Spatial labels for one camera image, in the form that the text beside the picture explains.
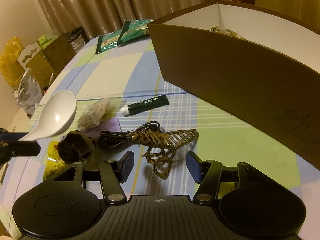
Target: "crosshair symbol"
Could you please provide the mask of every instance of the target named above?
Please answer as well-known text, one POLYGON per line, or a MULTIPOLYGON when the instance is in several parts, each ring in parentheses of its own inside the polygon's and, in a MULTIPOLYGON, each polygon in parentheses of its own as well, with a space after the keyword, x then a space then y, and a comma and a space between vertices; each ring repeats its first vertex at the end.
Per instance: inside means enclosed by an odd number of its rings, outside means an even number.
POLYGON ((164 201, 164 199, 163 198, 157 198, 156 201, 160 204, 160 203, 162 203, 164 201))

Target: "white spoon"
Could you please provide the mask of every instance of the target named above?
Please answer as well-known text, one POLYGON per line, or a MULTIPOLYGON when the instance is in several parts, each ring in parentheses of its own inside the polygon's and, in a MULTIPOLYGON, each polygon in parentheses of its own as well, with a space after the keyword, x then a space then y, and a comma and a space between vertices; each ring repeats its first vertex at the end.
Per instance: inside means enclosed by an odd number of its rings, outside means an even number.
POLYGON ((55 93, 45 104, 37 126, 19 141, 35 141, 65 132, 76 115, 77 101, 70 91, 55 93))

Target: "yellow stripe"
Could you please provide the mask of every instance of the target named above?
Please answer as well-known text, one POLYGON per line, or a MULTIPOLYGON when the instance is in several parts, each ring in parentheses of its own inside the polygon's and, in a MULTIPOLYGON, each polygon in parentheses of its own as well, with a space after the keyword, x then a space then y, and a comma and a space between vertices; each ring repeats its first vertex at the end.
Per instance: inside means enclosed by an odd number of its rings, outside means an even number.
MULTIPOLYGON (((155 94, 158 93, 158 85, 159 85, 159 82, 160 82, 160 77, 161 77, 161 72, 159 73, 158 80, 157 80, 157 83, 156 83, 155 94)), ((151 116, 152 116, 152 110, 150 110, 150 114, 149 114, 149 117, 148 117, 148 122, 150 122, 151 116)), ((142 153, 143 153, 143 149, 144 149, 144 146, 142 146, 141 150, 140 150, 139 160, 138 160, 137 169, 136 169, 136 174, 134 175, 134 181, 133 181, 133 184, 132 184, 131 195, 134 194, 134 190, 136 188, 138 175, 139 175, 139 169, 140 169, 140 165, 141 165, 141 159, 142 159, 141 156, 142 156, 142 153)))

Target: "orange plastic bag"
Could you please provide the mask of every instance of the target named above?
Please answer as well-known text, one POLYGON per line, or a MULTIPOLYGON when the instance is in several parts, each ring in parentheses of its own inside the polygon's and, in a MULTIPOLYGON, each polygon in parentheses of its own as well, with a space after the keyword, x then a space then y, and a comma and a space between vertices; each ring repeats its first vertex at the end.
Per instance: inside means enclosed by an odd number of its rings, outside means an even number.
POLYGON ((17 58, 23 49, 19 38, 13 37, 4 46, 4 51, 0 56, 0 71, 7 83, 15 89, 18 88, 25 71, 17 62, 17 58))

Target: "coiled black cable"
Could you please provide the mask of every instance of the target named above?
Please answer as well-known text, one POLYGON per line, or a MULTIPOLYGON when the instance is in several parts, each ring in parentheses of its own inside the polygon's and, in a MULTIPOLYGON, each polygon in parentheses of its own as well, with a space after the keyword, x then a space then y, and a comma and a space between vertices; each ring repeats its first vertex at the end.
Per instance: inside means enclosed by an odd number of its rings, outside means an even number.
MULTIPOLYGON (((142 131, 160 131, 160 124, 157 121, 146 122, 142 126, 138 127, 135 132, 142 131)), ((97 141, 98 147, 101 150, 109 150, 114 147, 117 147, 124 143, 125 141, 130 140, 128 132, 109 132, 101 131, 100 137, 97 141)))

